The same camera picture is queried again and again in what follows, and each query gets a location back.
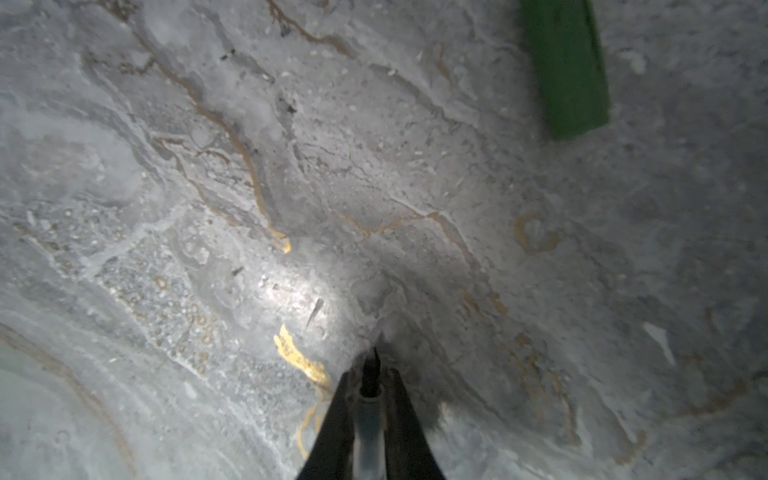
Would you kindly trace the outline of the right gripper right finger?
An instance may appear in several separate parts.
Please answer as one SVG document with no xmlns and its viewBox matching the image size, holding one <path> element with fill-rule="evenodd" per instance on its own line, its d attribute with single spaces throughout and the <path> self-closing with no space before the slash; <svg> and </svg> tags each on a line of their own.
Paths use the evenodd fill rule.
<svg viewBox="0 0 768 480">
<path fill-rule="evenodd" d="M 385 457 L 388 479 L 445 480 L 430 449 L 400 373 L 385 368 Z"/>
</svg>

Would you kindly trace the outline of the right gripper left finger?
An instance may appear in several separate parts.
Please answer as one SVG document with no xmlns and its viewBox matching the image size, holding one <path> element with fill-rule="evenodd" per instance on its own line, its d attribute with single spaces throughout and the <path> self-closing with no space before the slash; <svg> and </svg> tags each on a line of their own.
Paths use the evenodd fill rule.
<svg viewBox="0 0 768 480">
<path fill-rule="evenodd" d="M 352 373 L 345 372 L 333 394 L 315 443 L 297 480 L 352 478 L 354 427 L 350 399 Z"/>
</svg>

